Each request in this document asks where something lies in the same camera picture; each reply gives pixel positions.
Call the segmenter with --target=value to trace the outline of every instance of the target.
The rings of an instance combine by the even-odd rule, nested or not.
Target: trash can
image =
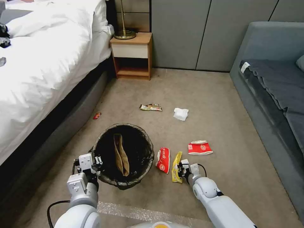
[[[114,134],[122,135],[123,148],[130,166],[128,176],[123,176],[116,166]],[[92,152],[95,156],[100,156],[103,162],[98,178],[121,190],[140,183],[154,160],[153,144],[149,136],[142,128],[130,123],[118,123],[107,128],[97,138]]]

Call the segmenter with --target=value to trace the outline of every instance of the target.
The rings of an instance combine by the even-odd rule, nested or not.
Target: brown paper bag
[[[123,137],[121,134],[114,134],[116,166],[124,176],[129,175],[129,161],[123,148]]]

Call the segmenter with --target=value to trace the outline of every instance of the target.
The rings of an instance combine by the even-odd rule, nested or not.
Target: red snack wrapper
[[[207,155],[212,153],[213,151],[206,140],[193,141],[188,144],[188,154],[190,155]]]
[[[170,169],[170,149],[162,147],[158,151],[157,158],[158,162],[155,164],[155,166],[168,174]]]
[[[93,119],[98,119],[100,116],[101,116],[101,112],[97,112],[93,117]]]

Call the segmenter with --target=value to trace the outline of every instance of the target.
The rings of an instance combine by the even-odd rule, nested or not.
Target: white duvet
[[[58,0],[35,7],[7,24],[11,46],[0,48],[0,58],[7,60],[0,67],[0,165],[110,55],[104,0]]]

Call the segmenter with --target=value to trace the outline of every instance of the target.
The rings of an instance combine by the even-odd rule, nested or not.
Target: wooden nightstand
[[[110,40],[117,78],[150,80],[152,33],[137,33],[130,40]]]

